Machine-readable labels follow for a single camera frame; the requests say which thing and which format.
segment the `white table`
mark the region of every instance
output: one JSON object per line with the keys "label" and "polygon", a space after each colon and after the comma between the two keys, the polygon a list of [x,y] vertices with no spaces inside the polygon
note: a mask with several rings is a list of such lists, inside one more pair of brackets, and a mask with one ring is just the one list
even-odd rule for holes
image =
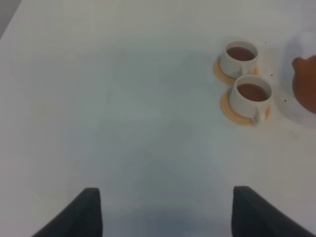
{"label": "white table", "polygon": [[[230,236],[236,185],[316,233],[314,117],[291,113],[288,90],[291,60],[316,53],[315,10],[314,0],[22,1],[0,40],[1,235],[30,236],[95,186],[108,236],[168,236],[168,225],[173,236]],[[237,38],[257,44],[276,89],[257,128],[219,108],[228,87],[212,64]]]}

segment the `teacup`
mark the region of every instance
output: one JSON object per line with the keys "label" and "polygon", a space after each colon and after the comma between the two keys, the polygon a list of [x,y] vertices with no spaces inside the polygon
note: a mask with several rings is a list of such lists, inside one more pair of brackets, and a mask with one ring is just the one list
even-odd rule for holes
{"label": "teacup", "polygon": [[271,85],[263,77],[244,75],[235,81],[229,104],[236,114],[260,124],[266,120],[272,93]]}
{"label": "teacup", "polygon": [[[253,58],[248,61],[233,58],[227,51],[235,47],[250,51],[253,54]],[[242,75],[252,74],[255,71],[258,58],[259,51],[254,44],[242,40],[233,41],[224,48],[220,59],[220,68],[225,75],[231,78],[239,78]]]}

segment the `clay teapot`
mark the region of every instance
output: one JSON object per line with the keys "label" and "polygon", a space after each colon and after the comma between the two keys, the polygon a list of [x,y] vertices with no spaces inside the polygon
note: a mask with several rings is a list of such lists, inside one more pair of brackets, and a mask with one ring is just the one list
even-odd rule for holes
{"label": "clay teapot", "polygon": [[305,109],[316,114],[316,55],[307,60],[296,58],[292,66],[295,98]]}

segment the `brown tea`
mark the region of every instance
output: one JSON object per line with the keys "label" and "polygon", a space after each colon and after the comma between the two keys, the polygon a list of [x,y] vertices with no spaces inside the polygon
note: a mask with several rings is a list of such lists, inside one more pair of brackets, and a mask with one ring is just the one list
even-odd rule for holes
{"label": "brown tea", "polygon": [[232,47],[226,50],[229,56],[239,61],[250,61],[255,55],[248,49],[243,47]]}
{"label": "brown tea", "polygon": [[265,101],[269,98],[267,92],[258,85],[246,83],[237,86],[238,92],[248,100]]}

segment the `cup handle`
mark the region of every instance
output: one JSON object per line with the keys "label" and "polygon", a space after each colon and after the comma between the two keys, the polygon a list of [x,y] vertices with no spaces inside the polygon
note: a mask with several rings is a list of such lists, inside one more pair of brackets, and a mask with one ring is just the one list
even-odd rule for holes
{"label": "cup handle", "polygon": [[249,70],[245,65],[241,66],[241,73],[242,73],[242,75],[249,74]]}
{"label": "cup handle", "polygon": [[255,125],[262,124],[266,120],[266,112],[263,110],[259,110],[259,108],[256,108],[255,114],[252,118],[252,121]]}

